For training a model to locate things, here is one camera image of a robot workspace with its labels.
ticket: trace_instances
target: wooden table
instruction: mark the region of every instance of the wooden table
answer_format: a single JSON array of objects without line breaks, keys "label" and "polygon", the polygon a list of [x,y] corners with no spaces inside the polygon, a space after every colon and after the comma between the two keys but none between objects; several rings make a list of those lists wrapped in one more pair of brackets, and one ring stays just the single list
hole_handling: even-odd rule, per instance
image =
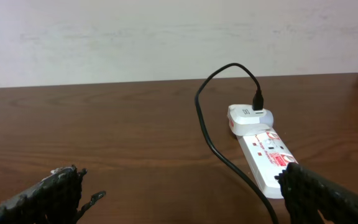
[{"label": "wooden table", "polygon": [[[265,107],[298,162],[358,194],[358,75],[260,77]],[[270,223],[255,193],[208,149],[202,80],[0,89],[0,202],[71,164],[88,168],[80,223]],[[212,80],[201,106],[216,147],[252,177],[227,125],[249,78]],[[283,200],[271,200],[289,223]]]}]

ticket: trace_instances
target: wooden panel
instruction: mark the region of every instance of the wooden panel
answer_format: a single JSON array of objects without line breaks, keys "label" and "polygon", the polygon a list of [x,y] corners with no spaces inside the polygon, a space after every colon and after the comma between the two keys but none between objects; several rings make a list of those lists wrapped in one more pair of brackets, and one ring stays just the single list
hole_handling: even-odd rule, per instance
[{"label": "wooden panel", "polygon": [[[265,107],[296,159],[358,194],[358,74],[261,77]],[[250,188],[208,149],[193,97],[202,80],[0,89],[0,202],[76,164],[80,223],[271,223]],[[249,78],[212,80],[201,95],[211,138],[252,176],[226,120],[250,103]],[[271,200],[289,223],[283,200]]]}]

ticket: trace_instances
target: power cord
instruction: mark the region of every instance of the power cord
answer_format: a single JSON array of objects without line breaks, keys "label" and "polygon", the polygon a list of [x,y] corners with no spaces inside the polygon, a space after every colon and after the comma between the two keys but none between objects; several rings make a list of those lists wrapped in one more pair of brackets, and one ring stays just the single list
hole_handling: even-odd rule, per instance
[{"label": "power cord", "polygon": [[239,175],[248,185],[249,187],[251,187],[251,189],[258,195],[258,197],[261,199],[261,201],[264,203],[264,205],[267,208],[267,211],[270,214],[270,217],[272,218],[272,221],[274,224],[278,224],[278,219],[276,216],[276,213],[274,212],[274,209],[272,207],[272,205],[270,204],[270,202],[267,200],[267,198],[265,197],[265,195],[259,190],[258,186],[256,186],[253,181],[251,179],[249,179],[248,176],[245,175],[245,173],[243,173],[243,171],[241,171],[236,165],[234,165],[232,162],[230,162],[230,160],[226,159],[214,146],[214,144],[212,143],[211,138],[209,137],[208,131],[206,129],[205,126],[205,122],[204,122],[204,118],[203,118],[203,113],[201,111],[201,107],[200,107],[200,103],[198,101],[198,97],[201,93],[201,91],[203,91],[203,88],[206,86],[206,84],[217,74],[219,74],[221,71],[231,67],[231,66],[237,66],[241,69],[243,69],[250,77],[251,79],[255,82],[256,86],[257,86],[257,91],[256,94],[254,96],[254,100],[252,102],[252,108],[253,110],[262,110],[263,109],[263,104],[264,104],[264,99],[262,97],[262,91],[260,90],[260,85],[258,80],[254,77],[254,75],[247,69],[245,68],[243,65],[239,64],[239,63],[230,63],[228,65],[225,65],[223,67],[221,67],[220,69],[216,70],[214,73],[212,73],[205,81],[204,83],[200,86],[200,88],[198,89],[196,96],[195,96],[195,104],[196,104],[196,110],[197,110],[197,115],[198,115],[198,120],[200,121],[200,126],[201,126],[201,130],[203,132],[205,141],[207,143],[207,145],[209,146],[209,148],[212,150],[212,152],[215,154],[216,157],[218,157],[223,163],[225,163],[228,167],[230,167],[230,169],[232,169],[237,175]]}]

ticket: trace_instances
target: wooden surface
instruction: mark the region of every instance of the wooden surface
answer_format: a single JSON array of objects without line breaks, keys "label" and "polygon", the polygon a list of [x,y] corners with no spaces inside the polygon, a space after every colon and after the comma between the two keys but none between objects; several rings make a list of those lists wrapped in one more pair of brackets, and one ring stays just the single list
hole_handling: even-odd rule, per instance
[{"label": "wooden surface", "polygon": [[[358,75],[261,77],[265,107],[300,164],[358,194]],[[208,149],[193,97],[202,80],[0,89],[0,202],[51,169],[89,169],[80,223],[270,223],[250,188]],[[250,169],[227,107],[249,78],[213,80],[201,106],[215,146]],[[271,200],[288,223],[283,200]]]}]

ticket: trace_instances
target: brown table top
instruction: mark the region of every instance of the brown table top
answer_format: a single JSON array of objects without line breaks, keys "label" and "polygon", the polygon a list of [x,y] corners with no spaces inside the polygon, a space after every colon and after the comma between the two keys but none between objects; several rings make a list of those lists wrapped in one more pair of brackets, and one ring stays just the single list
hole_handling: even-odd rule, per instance
[{"label": "brown table top", "polygon": [[[358,75],[258,79],[298,162],[358,194]],[[205,144],[193,101],[201,83],[0,89],[0,202],[75,164],[89,170],[81,204],[107,191],[80,223],[271,223]],[[254,91],[249,78],[216,79],[200,98],[215,146],[251,177],[226,113]],[[288,223],[283,200],[270,201]]]}]

